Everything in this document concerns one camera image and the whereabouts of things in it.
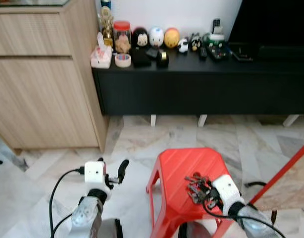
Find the tape roll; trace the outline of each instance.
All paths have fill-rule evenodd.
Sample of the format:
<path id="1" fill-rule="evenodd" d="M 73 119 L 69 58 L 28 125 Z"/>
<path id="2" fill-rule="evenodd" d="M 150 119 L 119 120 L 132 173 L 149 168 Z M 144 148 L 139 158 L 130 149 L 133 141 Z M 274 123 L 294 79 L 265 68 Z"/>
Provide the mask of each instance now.
<path id="1" fill-rule="evenodd" d="M 117 54 L 114 57 L 116 66 L 120 68 L 126 68 L 131 65 L 131 56 L 129 54 Z"/>

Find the yellow ball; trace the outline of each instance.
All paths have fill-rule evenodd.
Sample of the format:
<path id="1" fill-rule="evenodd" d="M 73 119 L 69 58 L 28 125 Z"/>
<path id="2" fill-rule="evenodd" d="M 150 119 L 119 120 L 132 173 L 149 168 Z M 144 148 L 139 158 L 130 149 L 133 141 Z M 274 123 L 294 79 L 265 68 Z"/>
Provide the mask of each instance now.
<path id="1" fill-rule="evenodd" d="M 168 28 L 164 34 L 164 43 L 169 48 L 177 46 L 180 40 L 180 33 L 176 28 Z"/>

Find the white wall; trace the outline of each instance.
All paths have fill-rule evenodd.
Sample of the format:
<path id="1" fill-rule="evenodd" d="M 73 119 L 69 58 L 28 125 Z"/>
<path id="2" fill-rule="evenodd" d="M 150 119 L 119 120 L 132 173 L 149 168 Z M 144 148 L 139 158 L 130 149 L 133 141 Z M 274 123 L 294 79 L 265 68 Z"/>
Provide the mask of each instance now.
<path id="1" fill-rule="evenodd" d="M 111 0 L 115 20 L 127 20 L 131 29 L 176 27 L 181 37 L 211 31 L 212 20 L 220 18 L 229 38 L 242 0 Z"/>

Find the red plastic stool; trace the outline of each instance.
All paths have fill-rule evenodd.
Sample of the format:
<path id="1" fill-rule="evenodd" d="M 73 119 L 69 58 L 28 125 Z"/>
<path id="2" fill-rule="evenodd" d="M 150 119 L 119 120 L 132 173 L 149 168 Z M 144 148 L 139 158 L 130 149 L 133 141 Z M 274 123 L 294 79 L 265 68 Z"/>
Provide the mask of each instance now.
<path id="1" fill-rule="evenodd" d="M 171 238 L 184 222 L 214 219 L 201 205 L 193 203 L 187 194 L 185 176 L 198 172 L 212 181 L 229 174 L 221 155 L 210 148 L 168 149 L 159 154 L 152 171 L 147 193 L 150 194 L 152 233 L 150 238 Z M 162 207 L 154 224 L 152 186 L 160 179 Z M 218 208 L 213 213 L 221 215 Z M 213 238 L 222 237 L 233 221 L 216 219 L 217 230 Z"/>

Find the wooden cabinet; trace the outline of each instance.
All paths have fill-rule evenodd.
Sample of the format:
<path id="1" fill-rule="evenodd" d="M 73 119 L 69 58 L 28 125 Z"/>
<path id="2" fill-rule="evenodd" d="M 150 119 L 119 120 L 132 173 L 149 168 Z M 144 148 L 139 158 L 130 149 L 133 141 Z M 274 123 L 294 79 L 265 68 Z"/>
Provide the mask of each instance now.
<path id="1" fill-rule="evenodd" d="M 54 7 L 0 7 L 0 136 L 14 150 L 104 149 L 90 54 L 93 0 Z"/>

